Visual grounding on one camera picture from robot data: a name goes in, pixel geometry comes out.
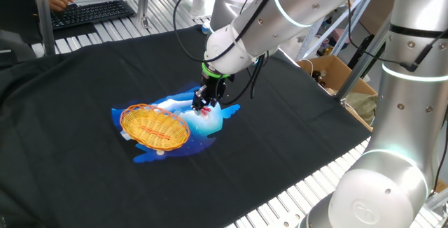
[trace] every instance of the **table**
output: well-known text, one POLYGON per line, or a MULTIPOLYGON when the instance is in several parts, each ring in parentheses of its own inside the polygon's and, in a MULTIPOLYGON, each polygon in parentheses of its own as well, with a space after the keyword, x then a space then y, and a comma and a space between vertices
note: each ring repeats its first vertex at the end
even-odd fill
MULTIPOLYGON (((98 1, 108 0, 84 0, 78 1, 77 4, 85 5, 98 1)), ((137 0, 124 1, 137 12, 137 0)), ((174 0, 149 0, 148 10, 152 24, 150 29, 141 27, 135 17, 113 20, 111 22, 101 22, 94 25, 97 33, 56 40, 56 52, 57 54, 63 54, 88 45, 108 41, 121 41, 172 31, 172 12, 174 5, 174 0)), ((184 10, 179 10, 177 16, 177 25, 179 28, 188 28, 208 21, 208 19, 191 20, 184 10)), ((32 48, 36 55, 43 55, 43 47, 41 44, 32 45, 32 48)), ((361 156, 369 140, 368 138, 347 154, 342 155, 334 162, 310 174, 307 178, 297 182, 297 184, 289 187, 267 203, 243 215, 242 218, 236 220, 228 227, 295 227, 305 217, 306 213, 311 210, 312 206, 316 205, 320 199, 335 190, 339 179, 361 156)), ((440 216, 423 207, 411 227, 435 227, 441 219, 440 216)))

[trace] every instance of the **metal frame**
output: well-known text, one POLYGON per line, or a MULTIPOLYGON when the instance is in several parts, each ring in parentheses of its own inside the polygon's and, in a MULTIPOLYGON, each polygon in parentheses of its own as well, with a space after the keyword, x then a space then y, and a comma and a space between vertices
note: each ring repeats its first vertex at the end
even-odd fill
POLYGON ((150 22, 149 22, 149 18, 147 16, 147 12, 148 12, 148 0, 139 0, 139 7, 138 7, 138 11, 137 11, 137 19, 140 23, 140 25, 143 28, 150 28, 150 22))
POLYGON ((48 0, 36 0, 36 5, 40 21, 39 28, 43 39, 44 53, 46 55, 54 55, 56 53, 55 38, 53 37, 48 0))
MULTIPOLYGON (((377 51, 381 48, 384 41, 386 40, 386 35, 389 30, 389 22, 391 20, 391 15, 387 17, 386 21, 384 21, 383 25, 379 29, 377 35, 373 38, 372 42, 369 44, 366 52, 374 55, 377 54, 377 51)), ((344 84, 341 86, 341 89, 337 91, 335 95, 335 99, 337 101, 341 101, 347 96, 347 94, 351 91, 351 89, 358 82, 361 75, 363 75, 366 68, 369 66, 370 62, 374 58, 370 55, 363 54, 363 56, 359 59, 358 63, 355 65, 355 68, 351 71, 349 77, 345 80, 344 84)))
MULTIPOLYGON (((361 15, 363 14, 365 8, 367 8, 367 5, 370 3, 370 0, 355 0, 354 3, 351 5, 352 9, 355 9, 356 7, 358 7, 356 10, 358 13, 354 14, 352 16, 352 27, 356 26, 356 24, 359 21, 359 18, 361 18, 361 15)), ((309 38, 309 40, 305 40, 302 44, 302 47, 299 50, 299 54, 297 54, 295 60, 301 60, 303 58, 307 58, 308 56, 310 56, 310 54, 316 49, 318 48, 322 42, 330 35, 331 32, 333 32, 340 24, 342 21, 345 20, 345 18, 347 18, 349 16, 349 11, 346 10, 345 12, 343 12, 343 14, 335 21, 333 22, 333 24, 330 26, 330 28, 328 28, 325 33, 320 37, 319 40, 317 40, 317 42, 315 42, 313 45, 310 46, 312 39, 316 36, 317 30, 314 31, 313 29, 308 33, 307 38, 309 38)), ((316 26, 320 27, 322 24, 322 21, 318 21, 316 22, 317 24, 315 24, 316 26)), ((347 40, 347 38, 345 38, 345 40, 339 40, 338 42, 345 42, 347 40)))

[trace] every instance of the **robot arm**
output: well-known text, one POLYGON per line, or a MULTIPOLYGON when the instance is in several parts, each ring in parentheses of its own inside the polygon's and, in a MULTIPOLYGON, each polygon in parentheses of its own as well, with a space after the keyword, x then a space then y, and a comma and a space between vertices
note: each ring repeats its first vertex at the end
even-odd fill
MULTIPOLYGON (((203 65, 202 88, 196 92, 192 108, 200 111, 209 104, 214 106, 225 91, 225 83, 218 81, 220 77, 244 70, 258 56, 268 50, 277 50, 279 44, 312 26, 345 1, 253 0, 233 21, 218 22, 228 25, 217 29, 207 41, 204 58, 206 61, 216 61, 203 65)), ((213 16, 212 22, 225 18, 228 15, 213 16)))
MULTIPOLYGON (((344 1, 255 0, 207 41, 205 59, 222 56, 203 64, 203 86, 192 107, 213 105, 224 93, 223 75, 245 69, 344 1)), ((435 142, 448 101, 447 28, 448 0, 395 0, 384 58, 401 64, 383 64, 370 144, 300 228, 411 225, 431 193, 438 165, 435 142), (416 70, 403 68, 425 49, 430 50, 416 70)))

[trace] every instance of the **keyboard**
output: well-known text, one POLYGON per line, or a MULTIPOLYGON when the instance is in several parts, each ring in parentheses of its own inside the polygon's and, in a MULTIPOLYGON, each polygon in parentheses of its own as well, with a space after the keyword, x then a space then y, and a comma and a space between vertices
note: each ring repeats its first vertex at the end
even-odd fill
POLYGON ((102 22, 128 17, 135 12, 124 1, 108 1, 85 6, 71 5, 63 11, 51 12, 53 30, 89 22, 102 22))

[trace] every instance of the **yellow basket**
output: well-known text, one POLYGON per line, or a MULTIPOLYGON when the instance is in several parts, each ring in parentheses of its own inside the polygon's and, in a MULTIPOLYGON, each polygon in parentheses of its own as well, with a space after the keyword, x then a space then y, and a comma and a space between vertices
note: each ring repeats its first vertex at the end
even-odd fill
POLYGON ((120 124, 131 138, 155 150, 180 148, 190 137, 190 129, 179 116, 147 104, 124 110, 120 124))

